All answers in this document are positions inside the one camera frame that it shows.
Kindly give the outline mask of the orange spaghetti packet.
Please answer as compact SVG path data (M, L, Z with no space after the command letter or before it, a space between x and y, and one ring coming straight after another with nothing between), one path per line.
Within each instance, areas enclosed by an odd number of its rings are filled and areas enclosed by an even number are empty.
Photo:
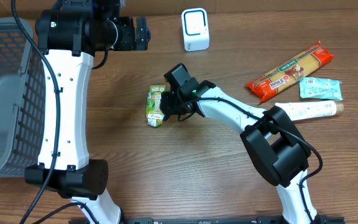
M260 103L264 103L327 65L333 58L334 54L318 41L258 79L246 83L246 87L260 98Z

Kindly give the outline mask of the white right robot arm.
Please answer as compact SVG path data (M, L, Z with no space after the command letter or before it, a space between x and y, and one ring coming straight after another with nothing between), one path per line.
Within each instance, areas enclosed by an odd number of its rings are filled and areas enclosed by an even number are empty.
M160 108L164 119L176 115L184 121L194 114L213 119L240 135L256 171L276 187L287 223L317 223L307 180L321 169L308 172L308 158L322 157L296 128L280 107L269 110L249 106L229 95L214 83L198 82L179 63L164 75L170 85L162 93Z

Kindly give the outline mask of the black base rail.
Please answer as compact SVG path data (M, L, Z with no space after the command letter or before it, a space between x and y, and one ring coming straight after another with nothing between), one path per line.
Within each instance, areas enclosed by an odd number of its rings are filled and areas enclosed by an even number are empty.
M287 221L279 216L264 216L258 218L224 218L224 219L160 219L127 218L128 224L285 224Z

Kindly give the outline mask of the teal snack packet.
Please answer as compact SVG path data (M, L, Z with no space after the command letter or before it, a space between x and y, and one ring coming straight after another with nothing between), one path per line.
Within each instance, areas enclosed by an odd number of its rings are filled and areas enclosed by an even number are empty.
M342 101L341 81L305 77L300 80L300 96L302 98Z

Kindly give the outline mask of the white tube with gold cap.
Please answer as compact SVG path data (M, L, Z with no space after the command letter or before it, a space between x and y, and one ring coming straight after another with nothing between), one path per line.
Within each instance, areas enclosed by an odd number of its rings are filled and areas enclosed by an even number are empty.
M308 101L301 103L275 103L283 109L292 121L336 116L344 112L342 101Z

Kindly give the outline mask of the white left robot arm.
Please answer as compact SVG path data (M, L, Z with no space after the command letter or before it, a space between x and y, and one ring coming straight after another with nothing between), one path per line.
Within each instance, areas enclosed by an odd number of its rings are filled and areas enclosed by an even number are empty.
M42 146L25 169L28 184L67 198L86 223L124 223L106 186L108 163L91 159L86 143L86 99L97 52L146 50L150 31L144 17L122 17L122 0L58 1L35 23L45 77Z

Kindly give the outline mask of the green juice carton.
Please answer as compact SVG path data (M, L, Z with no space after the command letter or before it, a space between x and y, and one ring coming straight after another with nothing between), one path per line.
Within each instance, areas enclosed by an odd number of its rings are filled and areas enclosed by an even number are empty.
M162 93L166 90L165 85L151 85L147 94L145 106L145 119L148 125L157 128L163 124L164 113L160 109Z

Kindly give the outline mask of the white barcode scanner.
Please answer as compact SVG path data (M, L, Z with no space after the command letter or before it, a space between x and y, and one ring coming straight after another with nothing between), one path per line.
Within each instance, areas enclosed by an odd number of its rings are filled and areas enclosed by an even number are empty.
M187 52L209 48L208 15L205 9L186 9L181 14L184 49Z

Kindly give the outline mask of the grey plastic shopping basket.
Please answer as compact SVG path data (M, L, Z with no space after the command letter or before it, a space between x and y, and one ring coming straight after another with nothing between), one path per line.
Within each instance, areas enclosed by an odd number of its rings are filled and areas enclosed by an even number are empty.
M0 177L37 163L44 133L42 61L11 17L0 18Z

